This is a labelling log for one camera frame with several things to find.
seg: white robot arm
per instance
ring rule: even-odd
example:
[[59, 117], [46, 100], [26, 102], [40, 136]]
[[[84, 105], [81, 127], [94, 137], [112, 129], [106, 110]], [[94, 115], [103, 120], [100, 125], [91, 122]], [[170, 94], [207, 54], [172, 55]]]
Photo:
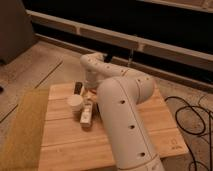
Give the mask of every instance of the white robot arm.
[[118, 170], [164, 171], [136, 108], [152, 95], [153, 79], [131, 68], [104, 63], [101, 53], [83, 55], [81, 64], [86, 70], [85, 88], [97, 89]]

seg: wooden block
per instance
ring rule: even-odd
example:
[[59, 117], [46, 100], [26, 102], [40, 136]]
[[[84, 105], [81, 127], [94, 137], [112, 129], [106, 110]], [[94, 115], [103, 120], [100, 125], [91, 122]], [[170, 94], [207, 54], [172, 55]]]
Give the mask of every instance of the wooden block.
[[[115, 164], [101, 118], [95, 114], [84, 130], [66, 104], [74, 84], [50, 88], [39, 170], [88, 170]], [[185, 154], [188, 149], [159, 90], [138, 105], [142, 121], [160, 157]]]

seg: black cable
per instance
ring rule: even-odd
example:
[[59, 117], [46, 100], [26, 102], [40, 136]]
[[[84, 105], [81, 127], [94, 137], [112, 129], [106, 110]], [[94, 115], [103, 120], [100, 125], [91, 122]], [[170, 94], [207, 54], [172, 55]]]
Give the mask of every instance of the black cable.
[[[192, 165], [194, 165], [194, 168], [195, 168], [195, 171], [197, 171], [197, 164], [203, 166], [207, 171], [213, 171], [212, 169], [212, 129], [211, 129], [211, 120], [213, 119], [213, 112], [205, 107], [203, 107], [201, 105], [201, 100], [205, 97], [202, 96], [199, 101], [198, 101], [198, 105], [190, 105], [186, 100], [184, 100], [183, 98], [181, 97], [178, 97], [178, 96], [170, 96], [170, 97], [167, 97], [165, 99], [165, 101], [167, 100], [170, 100], [170, 99], [176, 99], [176, 100], [180, 100], [181, 102], [183, 102], [185, 104], [185, 106], [183, 107], [180, 107], [179, 109], [176, 110], [175, 112], [175, 119], [176, 119], [176, 122], [178, 124], [178, 126], [186, 133], [188, 133], [189, 135], [194, 135], [194, 136], [197, 136], [198, 138], [202, 138], [205, 142], [207, 142], [209, 144], [209, 160], [210, 160], [210, 165], [209, 165], [209, 168], [202, 162], [200, 161], [197, 161], [196, 158], [195, 158], [195, 155], [193, 154], [191, 148], [188, 146], [188, 149], [189, 149], [189, 152], [190, 152], [190, 155], [192, 157], [192, 162], [189, 163], [188, 165], [188, 170], [191, 171], [191, 168], [192, 168]], [[198, 132], [192, 132], [192, 131], [189, 131], [187, 130], [186, 128], [184, 128], [181, 124], [181, 122], [179, 121], [179, 118], [178, 118], [178, 115], [179, 113], [182, 111], [182, 110], [185, 110], [185, 109], [191, 109], [193, 111], [193, 113], [199, 118], [199, 120], [201, 121], [202, 123], [202, 130], [198, 131]], [[206, 133], [206, 123], [205, 123], [205, 120], [202, 118], [202, 115], [196, 110], [196, 109], [200, 109], [202, 110], [205, 114], [207, 114], [209, 116], [209, 130], [208, 132]], [[203, 136], [206, 136], [206, 135], [209, 135], [209, 142], [203, 138]]]

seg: power cord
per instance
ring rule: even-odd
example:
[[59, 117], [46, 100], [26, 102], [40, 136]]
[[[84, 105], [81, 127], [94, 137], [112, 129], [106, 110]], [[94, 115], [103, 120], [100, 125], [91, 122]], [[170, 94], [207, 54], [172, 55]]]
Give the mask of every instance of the power cord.
[[[178, 96], [170, 96], [170, 97], [167, 97], [165, 99], [165, 101], [168, 101], [168, 100], [171, 100], [171, 99], [175, 99], [175, 100], [179, 100], [181, 102], [183, 102], [185, 104], [185, 106], [183, 107], [180, 107], [179, 109], [176, 110], [175, 112], [175, 120], [178, 124], [178, 126], [184, 131], [186, 132], [187, 134], [189, 135], [193, 135], [193, 136], [196, 136], [198, 138], [202, 138], [208, 145], [209, 145], [209, 160], [210, 160], [210, 164], [209, 164], [209, 167], [206, 166], [204, 163], [200, 162], [200, 161], [197, 161], [196, 158], [195, 158], [195, 155], [193, 153], [193, 151], [191, 150], [190, 146], [188, 146], [188, 149], [189, 149], [189, 153], [192, 157], [192, 162], [189, 163], [188, 165], [188, 170], [191, 171], [192, 169], [192, 166], [194, 165], [194, 170], [195, 171], [198, 171], [198, 165], [201, 165], [203, 166], [207, 171], [213, 171], [213, 166], [212, 166], [212, 128], [211, 128], [211, 120], [213, 119], [213, 112], [208, 109], [208, 108], [205, 108], [201, 105], [201, 100], [205, 97], [202, 96], [199, 101], [198, 101], [198, 105], [190, 105], [185, 99], [181, 98], [181, 97], [178, 97]], [[184, 128], [184, 126], [181, 124], [181, 121], [179, 120], [179, 117], [178, 115], [180, 114], [181, 111], [183, 110], [186, 110], [186, 109], [190, 109], [198, 118], [199, 120], [201, 121], [202, 123], [202, 129], [200, 131], [197, 131], [197, 132], [193, 132], [193, 131], [190, 131], [190, 130], [187, 130], [186, 128]], [[205, 120], [203, 119], [202, 115], [197, 111], [197, 109], [199, 110], [202, 110], [205, 114], [208, 115], [208, 126], [209, 126], [209, 130], [207, 131], [207, 125], [206, 125], [206, 122]], [[203, 136], [206, 136], [206, 135], [209, 135], [209, 141], [207, 141]]]

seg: wood grain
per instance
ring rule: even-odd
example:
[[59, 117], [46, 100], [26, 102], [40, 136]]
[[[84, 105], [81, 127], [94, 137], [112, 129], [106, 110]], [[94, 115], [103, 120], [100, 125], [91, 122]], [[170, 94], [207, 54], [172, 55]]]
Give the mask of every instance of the wood grain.
[[[66, 104], [74, 84], [53, 85], [44, 127], [39, 170], [88, 170], [115, 164], [101, 118], [95, 114], [90, 130], [83, 130]], [[188, 152], [160, 91], [138, 105], [142, 121], [160, 157]]]

